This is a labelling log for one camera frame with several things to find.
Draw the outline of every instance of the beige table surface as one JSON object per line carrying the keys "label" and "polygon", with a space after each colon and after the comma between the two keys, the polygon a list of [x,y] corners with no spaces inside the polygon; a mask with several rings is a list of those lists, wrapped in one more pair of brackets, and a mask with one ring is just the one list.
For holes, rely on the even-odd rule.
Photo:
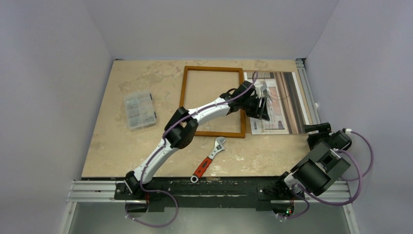
{"label": "beige table surface", "polygon": [[[293,60],[115,61],[82,177],[123,177],[149,156],[159,143],[165,124],[179,107],[186,65],[241,67],[244,70],[284,71],[299,75]],[[157,123],[131,131],[126,124],[123,97],[146,89],[153,96]],[[215,157],[204,176],[281,175],[309,152],[306,138],[307,135],[251,134],[246,134],[245,139],[227,138],[225,151]],[[191,176],[211,152],[214,140],[214,137],[195,137],[189,146],[173,154],[155,176]]]}

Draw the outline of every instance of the rectangular frame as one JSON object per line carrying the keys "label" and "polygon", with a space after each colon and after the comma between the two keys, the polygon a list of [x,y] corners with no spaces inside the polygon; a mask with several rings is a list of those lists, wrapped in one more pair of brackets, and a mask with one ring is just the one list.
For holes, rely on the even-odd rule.
{"label": "rectangular frame", "polygon": [[[184,79],[182,81],[181,98],[179,100],[179,106],[184,106],[185,102],[185,91],[187,89],[187,78],[188,71],[208,71],[208,72],[237,72],[239,74],[240,84],[244,82],[244,72],[242,68],[234,67],[202,67],[202,66],[185,66],[184,69]],[[230,132],[210,132],[210,131],[196,131],[195,136],[197,137],[231,137],[231,138],[245,138],[245,111],[240,110],[241,115],[241,132],[230,133]]]}

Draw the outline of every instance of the adjustable wrench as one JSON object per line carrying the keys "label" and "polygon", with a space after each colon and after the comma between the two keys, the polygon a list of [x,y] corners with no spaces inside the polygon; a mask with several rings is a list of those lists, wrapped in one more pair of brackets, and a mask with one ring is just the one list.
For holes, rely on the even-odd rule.
{"label": "adjustable wrench", "polygon": [[204,172],[207,170],[208,166],[211,164],[212,160],[214,157],[217,155],[217,153],[225,150],[224,148],[224,142],[226,141],[225,137],[220,136],[215,139],[215,146],[212,152],[204,159],[204,161],[199,165],[199,167],[196,169],[194,172],[193,176],[191,176],[191,182],[196,183],[198,182],[199,178],[202,177]]}

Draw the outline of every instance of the gray wall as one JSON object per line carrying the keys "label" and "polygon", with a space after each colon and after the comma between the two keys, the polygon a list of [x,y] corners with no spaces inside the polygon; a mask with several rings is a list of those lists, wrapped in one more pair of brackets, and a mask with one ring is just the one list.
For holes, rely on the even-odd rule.
{"label": "gray wall", "polygon": [[0,232],[55,234],[111,56],[81,0],[2,0],[0,41]]}
{"label": "gray wall", "polygon": [[338,0],[84,0],[116,58],[307,57]]}
{"label": "gray wall", "polygon": [[[375,150],[373,173],[354,204],[364,234],[413,231],[412,4],[341,0],[306,61],[322,120],[364,134]],[[367,149],[356,143],[366,168]]]}

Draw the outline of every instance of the gray floor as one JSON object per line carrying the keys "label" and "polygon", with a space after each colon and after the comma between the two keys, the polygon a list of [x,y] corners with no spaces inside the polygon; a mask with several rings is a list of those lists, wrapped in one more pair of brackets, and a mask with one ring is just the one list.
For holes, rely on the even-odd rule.
{"label": "gray floor", "polygon": [[[296,204],[296,210],[305,204]],[[146,213],[142,220],[160,224],[173,215],[173,208],[164,213]],[[82,203],[77,205],[71,234],[349,234],[341,207],[311,204],[310,210],[299,218],[280,222],[272,212],[254,209],[195,209],[180,208],[176,220],[165,228],[149,228],[125,219],[124,204]]]}

